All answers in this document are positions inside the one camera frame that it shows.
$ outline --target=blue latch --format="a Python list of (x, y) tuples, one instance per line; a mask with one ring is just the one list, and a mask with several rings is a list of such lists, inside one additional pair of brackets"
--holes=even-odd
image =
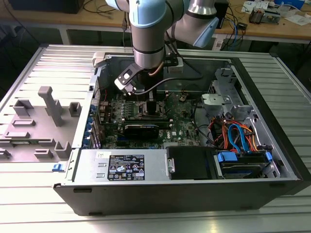
[(90, 135), (91, 135), (90, 132), (85, 131), (83, 136), (84, 136), (84, 137), (88, 137), (88, 136), (90, 136)]
[(82, 143), (88, 145), (89, 144), (89, 139), (86, 139), (86, 138), (82, 139)]
[(223, 161), (237, 161), (238, 158), (234, 152), (223, 151), (217, 155), (218, 162), (221, 163)]
[(58, 172), (63, 172), (63, 171), (65, 171), (63, 169), (63, 167), (64, 167), (64, 165), (62, 165), (62, 164), (54, 164), (52, 172), (57, 172), (57, 171)]
[(90, 123), (92, 123), (92, 122), (93, 122), (93, 119), (92, 119), (91, 117), (88, 117), (88, 118), (87, 118), (87, 123), (90, 124)]
[(90, 105), (90, 110), (93, 112), (93, 111), (96, 111), (96, 107), (95, 107), (95, 105), (94, 104), (91, 104)]
[(269, 162), (271, 162), (273, 160), (272, 155), (270, 152), (266, 152), (266, 156)]
[(92, 126), (90, 124), (86, 124), (86, 129), (90, 130), (92, 129)]

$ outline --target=white table leg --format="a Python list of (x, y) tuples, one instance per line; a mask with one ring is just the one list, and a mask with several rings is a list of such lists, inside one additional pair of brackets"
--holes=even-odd
[(227, 34), (216, 34), (213, 49), (219, 51), (222, 48), (224, 40), (227, 38)]
[(70, 45), (70, 38), (69, 38), (69, 34), (68, 31), (65, 27), (60, 27), (59, 29), (59, 33), (60, 36), (62, 37), (62, 41), (64, 45)]

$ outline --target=black box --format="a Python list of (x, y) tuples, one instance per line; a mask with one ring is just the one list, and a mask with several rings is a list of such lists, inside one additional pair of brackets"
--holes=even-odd
[(216, 17), (219, 19), (217, 28), (222, 28), (227, 12), (229, 2), (227, 0), (215, 0), (215, 8), (217, 10)]
[(14, 10), (76, 14), (84, 0), (9, 0), (9, 3)]

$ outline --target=blue cable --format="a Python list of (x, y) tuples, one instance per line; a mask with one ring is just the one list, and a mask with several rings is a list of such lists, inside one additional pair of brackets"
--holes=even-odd
[(231, 143), (231, 145), (237, 149), (238, 153), (241, 152), (241, 149), (234, 143), (234, 141), (232, 140), (232, 134), (231, 134), (231, 130), (233, 127), (237, 127), (239, 132), (240, 132), (240, 135), (241, 135), (241, 142), (242, 142), (242, 146), (243, 146), (243, 149), (245, 152), (249, 152), (249, 147), (248, 147), (248, 144), (247, 142), (245, 141), (245, 136), (244, 136), (244, 132), (243, 132), (243, 129), (237, 125), (237, 124), (232, 124), (230, 125), (229, 129), (228, 129), (228, 138), (229, 138), (229, 142)]
[(232, 51), (232, 49), (235, 47), (235, 42), (236, 42), (237, 37), (238, 37), (238, 29), (237, 29), (237, 26), (235, 25), (235, 23), (232, 20), (230, 20), (230, 19), (227, 19), (227, 20), (233, 24), (234, 31), (235, 31), (234, 40), (233, 40), (233, 43), (232, 43), (232, 45), (230, 46), (230, 49), (229, 49), (229, 51)]

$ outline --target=wire bundle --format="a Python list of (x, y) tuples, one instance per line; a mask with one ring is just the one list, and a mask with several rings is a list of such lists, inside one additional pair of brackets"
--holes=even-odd
[[(227, 46), (227, 49), (229, 49), (231, 51), (234, 47), (241, 45), (243, 42), (244, 35), (245, 35), (245, 31), (241, 30), (242, 36), (240, 38), (237, 38), (238, 37), (238, 26), (237, 25), (239, 23), (239, 20), (236, 16), (234, 16), (232, 8), (230, 6), (229, 6), (229, 9), (231, 11), (231, 14), (226, 13), (227, 17), (225, 17), (225, 20), (228, 20), (233, 25), (233, 26), (231, 26), (231, 24), (230, 24), (230, 27), (232, 28), (233, 32), (232, 32), (231, 36), (229, 37), (229, 39), (227, 40), (227, 42), (224, 43), (224, 46), (220, 49), (221, 51), (224, 50), (226, 46)], [(232, 38), (233, 35), (235, 35), (234, 40), (233, 40), (233, 42), (230, 43), (230, 39)]]
[(244, 131), (246, 131), (246, 134), (238, 135), (239, 137), (245, 137), (246, 141), (248, 142), (250, 151), (258, 151), (256, 143), (255, 143), (255, 133), (249, 129), (246, 125), (243, 125), (239, 123), (238, 121), (231, 120), (231, 119), (221, 119), (218, 121), (216, 118), (212, 119), (209, 128), (211, 129), (212, 125), (218, 123), (222, 125), (222, 134), (220, 134), (213, 142), (213, 145), (216, 145), (217, 142), (220, 141), (220, 139), (223, 139), (222, 143), (218, 143), (218, 147), (224, 149), (224, 150), (230, 150), (233, 152), (239, 152), (234, 146), (235, 144), (231, 145), (229, 144), (229, 136), (228, 136), (228, 126), (237, 125), (241, 127)]

